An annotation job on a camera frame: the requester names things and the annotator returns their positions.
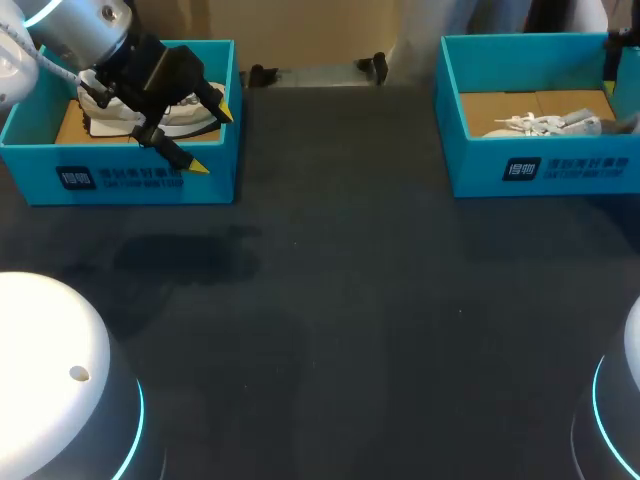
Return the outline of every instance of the black table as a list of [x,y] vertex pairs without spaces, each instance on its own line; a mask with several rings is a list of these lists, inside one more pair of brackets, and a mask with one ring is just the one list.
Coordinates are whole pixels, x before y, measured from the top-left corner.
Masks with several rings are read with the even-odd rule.
[[427,91],[247,95],[233,206],[30,209],[1,181],[0,269],[95,305],[169,478],[571,478],[638,200],[454,200]]

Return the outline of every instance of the glowing cyan ring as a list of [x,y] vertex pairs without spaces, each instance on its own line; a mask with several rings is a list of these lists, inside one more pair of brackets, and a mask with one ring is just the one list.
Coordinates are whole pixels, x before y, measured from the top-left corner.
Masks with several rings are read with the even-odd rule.
[[611,443],[611,440],[609,440],[609,435],[607,435],[607,432],[604,431],[604,426],[602,425],[602,421],[600,420],[600,414],[598,413],[598,404],[596,403],[596,383],[598,382],[598,373],[600,372],[600,367],[602,366],[603,361],[604,357],[602,357],[602,360],[600,360],[598,368],[596,368],[596,374],[593,377],[593,387],[591,392],[591,397],[593,399],[593,413],[596,417],[596,422],[598,423],[598,428],[600,429],[602,438],[604,438],[604,441],[609,447],[609,450],[611,450],[611,453],[613,453],[613,456],[616,457],[618,462],[620,462],[620,465],[624,467],[629,475],[631,475],[635,480],[640,480],[640,475],[634,472],[633,468],[631,468],[629,464],[624,461],[622,455],[620,455],[620,453],[618,453],[618,451],[616,450],[616,447],[613,446],[613,443]]
[[42,10],[36,13],[29,20],[24,22],[25,28],[33,27],[36,23],[41,21],[44,17],[49,15],[55,10],[55,8],[62,3],[62,0],[51,0]]
[[138,431],[136,432],[136,438],[133,440],[133,445],[131,445],[131,450],[129,450],[127,458],[124,459],[124,462],[120,466],[120,469],[116,472],[111,480],[120,480],[122,475],[124,475],[125,470],[131,463],[133,455],[136,453],[138,443],[140,443],[140,437],[142,436],[142,425],[144,424],[144,398],[142,397],[142,387],[140,386],[140,382],[138,382],[138,391],[140,392],[140,420],[138,421]]

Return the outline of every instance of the shoe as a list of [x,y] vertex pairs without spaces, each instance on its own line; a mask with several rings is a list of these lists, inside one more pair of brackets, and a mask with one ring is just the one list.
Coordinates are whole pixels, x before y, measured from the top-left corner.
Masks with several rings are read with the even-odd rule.
[[496,120],[496,122],[504,123],[508,129],[495,130],[484,135],[485,138],[602,134],[600,119],[586,108],[564,117],[547,115],[536,118],[529,112],[525,117],[514,116],[507,120]]
[[[84,70],[79,77],[87,85],[104,90],[93,70]],[[211,86],[224,94],[224,85],[211,82]],[[92,137],[126,137],[143,120],[141,113],[134,112],[117,97],[103,109],[84,88],[78,87],[78,101],[84,112],[85,129]],[[180,139],[217,130],[220,122],[202,106],[195,94],[191,94],[178,105],[168,107],[158,126],[166,136]]]

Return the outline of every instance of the blue cardboard box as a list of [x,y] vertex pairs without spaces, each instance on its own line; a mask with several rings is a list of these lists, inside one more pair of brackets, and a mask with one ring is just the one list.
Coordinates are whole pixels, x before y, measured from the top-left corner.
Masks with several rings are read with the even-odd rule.
[[[225,85],[234,123],[220,140],[180,142],[211,172],[171,170],[137,142],[56,145],[73,85],[41,69],[31,95],[13,107],[0,137],[0,154],[29,205],[184,205],[231,203],[234,197],[242,88],[233,41],[167,41],[188,45],[205,65],[205,78]],[[69,176],[77,183],[70,184]]]
[[[472,137],[460,99],[603,89],[605,40],[571,33],[442,38],[435,109],[456,197],[640,193],[640,136]],[[608,97],[619,120],[640,112],[639,78],[640,50],[627,48]]]

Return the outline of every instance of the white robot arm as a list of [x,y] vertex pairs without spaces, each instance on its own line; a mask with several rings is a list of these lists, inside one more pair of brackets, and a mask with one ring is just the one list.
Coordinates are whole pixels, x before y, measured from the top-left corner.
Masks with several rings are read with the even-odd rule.
[[[0,0],[0,22],[20,35],[35,48],[24,26],[22,11],[13,0]],[[4,32],[0,32],[0,108],[21,102],[38,80],[38,65],[22,47]]]
[[[74,71],[95,70],[104,89],[45,58],[33,41]],[[123,0],[0,0],[0,107],[29,94],[38,66],[83,87],[101,108],[117,96],[140,112],[144,123],[131,136],[177,170],[203,167],[158,127],[168,107],[195,94],[221,123],[233,121],[223,93],[205,80],[200,59],[186,46],[167,48],[138,28]]]

